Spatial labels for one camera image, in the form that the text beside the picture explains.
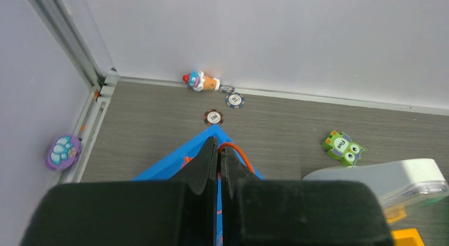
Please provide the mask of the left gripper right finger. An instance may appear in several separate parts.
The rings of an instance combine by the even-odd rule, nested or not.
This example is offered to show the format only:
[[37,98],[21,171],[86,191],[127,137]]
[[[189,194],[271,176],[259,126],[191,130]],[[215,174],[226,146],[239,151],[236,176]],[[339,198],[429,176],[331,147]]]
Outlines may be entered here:
[[220,147],[224,245],[393,245],[383,211],[355,181],[262,180]]

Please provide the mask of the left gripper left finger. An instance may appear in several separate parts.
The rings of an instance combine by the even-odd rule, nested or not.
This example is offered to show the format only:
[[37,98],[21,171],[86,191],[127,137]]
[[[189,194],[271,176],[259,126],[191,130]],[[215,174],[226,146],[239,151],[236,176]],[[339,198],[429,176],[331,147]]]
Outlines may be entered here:
[[216,138],[166,180],[71,183],[52,187],[21,245],[214,245]]

